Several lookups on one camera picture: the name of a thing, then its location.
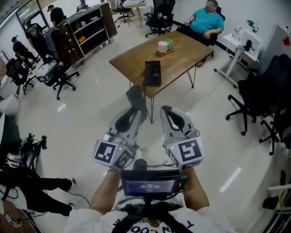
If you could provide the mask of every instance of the red sticker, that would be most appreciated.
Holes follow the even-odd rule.
[[[286,38],[283,39],[283,43],[284,43],[284,45],[286,45],[286,46],[291,46],[291,44],[290,44],[290,40],[289,40],[289,37],[288,37],[288,36],[287,36]]]

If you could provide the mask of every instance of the wooden table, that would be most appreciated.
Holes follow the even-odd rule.
[[[140,28],[142,28],[142,17],[141,17],[141,14],[140,14],[140,7],[142,7],[142,6],[146,6],[146,5],[133,5],[133,6],[127,6],[127,7],[125,7],[127,9],[130,9],[128,26],[129,26],[130,21],[133,20],[133,18],[136,18],[137,17],[138,20],[139,20],[139,22],[140,22]],[[132,12],[132,9],[133,8],[136,8],[137,16],[131,17],[130,15],[133,15],[133,12]]]
[[[175,51],[159,56],[156,54],[159,41],[173,40]],[[111,59],[109,62],[134,85],[142,86],[145,96],[151,99],[150,121],[153,123],[155,95],[165,89],[173,81],[187,72],[192,88],[196,76],[196,64],[213,54],[214,50],[206,45],[180,33],[173,31],[140,44]],[[145,61],[161,61],[161,86],[144,86]],[[195,67],[194,80],[189,70]]]

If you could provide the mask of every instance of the wooden tray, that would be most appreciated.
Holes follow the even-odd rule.
[[[171,50],[167,51],[166,53],[160,53],[158,50],[156,51],[156,54],[159,55],[159,56],[165,56],[171,52],[173,52],[175,49],[172,48]]]

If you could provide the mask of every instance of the black pants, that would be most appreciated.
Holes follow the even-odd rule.
[[[199,41],[200,43],[206,45],[206,46],[209,46],[211,44],[211,39],[206,39],[203,37],[203,34],[200,34],[200,33],[197,33],[195,31],[193,31],[190,26],[182,26],[182,27],[179,27],[177,29],[178,32],[180,33],[183,33],[184,35],[187,35],[191,38],[193,38],[194,40],[197,40]]]
[[[37,61],[37,58],[29,51],[27,51],[26,53],[24,54],[21,54],[21,56],[24,56],[25,59],[23,60],[23,62],[29,67],[29,68],[32,68],[32,64],[30,63],[30,61],[28,59],[31,59],[33,61]]]
[[[68,191],[71,186],[72,182],[68,179],[41,178],[37,184],[24,185],[19,188],[24,193],[28,209],[40,213],[60,213],[64,216],[69,216],[72,207],[51,198],[43,190],[60,188],[64,191]]]
[[[43,62],[46,62],[47,61],[46,55],[50,55],[50,51],[47,48],[45,38],[41,39],[38,43],[34,43],[33,46],[35,47],[36,51],[39,53]]]

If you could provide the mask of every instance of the mug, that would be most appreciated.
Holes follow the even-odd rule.
[[[167,39],[166,42],[167,42],[167,44],[169,45],[168,49],[169,49],[169,50],[173,49],[173,40],[171,40],[171,39]]]
[[[165,41],[160,41],[158,46],[158,51],[160,53],[166,53],[168,51],[169,44]]]

